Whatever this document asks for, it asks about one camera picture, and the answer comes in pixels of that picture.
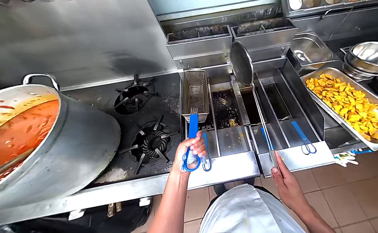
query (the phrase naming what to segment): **orange sauce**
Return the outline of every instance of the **orange sauce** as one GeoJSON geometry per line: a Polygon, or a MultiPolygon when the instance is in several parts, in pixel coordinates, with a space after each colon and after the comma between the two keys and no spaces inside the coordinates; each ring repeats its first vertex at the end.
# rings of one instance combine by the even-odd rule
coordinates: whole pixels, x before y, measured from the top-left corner
{"type": "MultiPolygon", "coordinates": [[[[38,147],[51,130],[58,111],[59,101],[51,100],[29,108],[1,125],[0,166],[23,152],[38,147]]],[[[0,179],[10,171],[0,175],[0,179]]]]}

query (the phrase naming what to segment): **food crumb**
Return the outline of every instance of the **food crumb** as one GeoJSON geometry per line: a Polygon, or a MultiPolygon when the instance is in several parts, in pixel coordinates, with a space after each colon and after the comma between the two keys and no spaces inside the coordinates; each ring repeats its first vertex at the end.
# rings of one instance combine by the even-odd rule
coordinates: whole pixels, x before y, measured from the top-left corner
{"type": "Polygon", "coordinates": [[[231,127],[235,127],[235,126],[238,126],[238,123],[235,122],[235,119],[230,119],[230,120],[229,120],[229,125],[230,125],[231,127]]]}

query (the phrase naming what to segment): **white shirt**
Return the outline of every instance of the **white shirt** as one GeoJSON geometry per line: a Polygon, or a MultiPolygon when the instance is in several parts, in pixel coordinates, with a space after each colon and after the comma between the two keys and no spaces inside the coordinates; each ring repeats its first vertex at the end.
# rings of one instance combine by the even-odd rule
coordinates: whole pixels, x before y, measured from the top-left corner
{"type": "Polygon", "coordinates": [[[199,233],[305,233],[271,194],[249,184],[226,191],[209,207],[199,233]]]}

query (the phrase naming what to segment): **metal bowl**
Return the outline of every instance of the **metal bowl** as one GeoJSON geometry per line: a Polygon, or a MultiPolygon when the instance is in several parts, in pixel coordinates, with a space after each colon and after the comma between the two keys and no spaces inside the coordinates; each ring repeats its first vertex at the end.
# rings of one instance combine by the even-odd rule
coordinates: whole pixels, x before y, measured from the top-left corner
{"type": "Polygon", "coordinates": [[[354,67],[349,61],[350,56],[351,56],[350,53],[346,53],[346,55],[344,55],[344,64],[347,66],[348,70],[351,70],[353,73],[358,74],[358,76],[364,76],[364,77],[378,76],[378,73],[365,72],[359,69],[359,67],[354,67]]]}
{"type": "Polygon", "coordinates": [[[355,68],[378,74],[378,42],[369,41],[353,46],[347,60],[355,68]]]}

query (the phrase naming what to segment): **gas stove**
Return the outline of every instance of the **gas stove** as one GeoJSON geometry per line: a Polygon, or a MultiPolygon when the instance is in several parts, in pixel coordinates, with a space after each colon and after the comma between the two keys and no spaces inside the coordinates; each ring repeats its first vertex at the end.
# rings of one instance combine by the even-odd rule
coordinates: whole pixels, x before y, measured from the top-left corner
{"type": "Polygon", "coordinates": [[[119,149],[89,187],[170,171],[181,141],[179,74],[149,77],[64,92],[117,119],[119,149]]]}

